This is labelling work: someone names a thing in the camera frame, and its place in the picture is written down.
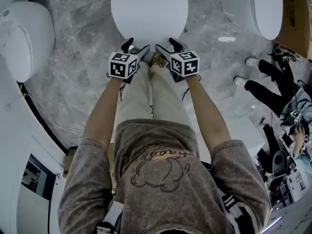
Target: toilet lid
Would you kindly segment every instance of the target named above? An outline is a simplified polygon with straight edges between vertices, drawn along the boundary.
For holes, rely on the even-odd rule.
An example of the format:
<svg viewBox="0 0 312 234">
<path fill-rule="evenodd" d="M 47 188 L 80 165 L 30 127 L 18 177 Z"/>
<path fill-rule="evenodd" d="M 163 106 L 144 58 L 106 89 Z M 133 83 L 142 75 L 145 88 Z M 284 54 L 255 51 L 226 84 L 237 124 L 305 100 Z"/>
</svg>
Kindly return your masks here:
<svg viewBox="0 0 312 234">
<path fill-rule="evenodd" d="M 111 0 L 116 26 L 125 39 L 134 38 L 134 45 L 155 44 L 168 47 L 168 39 L 182 33 L 188 0 Z"/>
<path fill-rule="evenodd" d="M 0 48 L 12 77 L 18 82 L 25 82 L 31 75 L 32 59 L 28 38 L 18 26 L 10 32 Z"/>
</svg>

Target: hand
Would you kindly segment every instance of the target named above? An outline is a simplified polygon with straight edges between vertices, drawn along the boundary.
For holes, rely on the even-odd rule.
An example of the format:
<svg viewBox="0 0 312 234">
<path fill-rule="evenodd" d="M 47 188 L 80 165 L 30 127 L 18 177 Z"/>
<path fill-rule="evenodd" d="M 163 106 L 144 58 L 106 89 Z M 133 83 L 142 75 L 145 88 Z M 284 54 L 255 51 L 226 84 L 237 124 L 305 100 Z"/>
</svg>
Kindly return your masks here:
<svg viewBox="0 0 312 234">
<path fill-rule="evenodd" d="M 296 140 L 296 145 L 302 146 L 303 141 L 304 141 L 304 136 L 305 136 L 304 128 L 299 125 L 298 127 L 295 128 L 294 130 L 294 139 Z"/>
</svg>

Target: gray t-shirt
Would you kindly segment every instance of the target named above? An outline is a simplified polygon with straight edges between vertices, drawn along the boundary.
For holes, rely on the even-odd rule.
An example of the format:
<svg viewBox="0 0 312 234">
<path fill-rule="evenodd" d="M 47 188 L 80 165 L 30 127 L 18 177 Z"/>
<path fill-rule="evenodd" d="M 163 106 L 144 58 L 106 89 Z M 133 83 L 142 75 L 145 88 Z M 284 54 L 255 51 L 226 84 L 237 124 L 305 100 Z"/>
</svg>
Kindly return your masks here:
<svg viewBox="0 0 312 234">
<path fill-rule="evenodd" d="M 116 196 L 106 148 L 85 138 L 79 145 L 59 206 L 61 234 L 91 234 L 114 201 L 123 204 L 119 234 L 259 233 L 271 204 L 240 140 L 212 151 L 211 173 L 198 158 L 193 130 L 162 120 L 130 120 L 117 127 Z"/>
</svg>

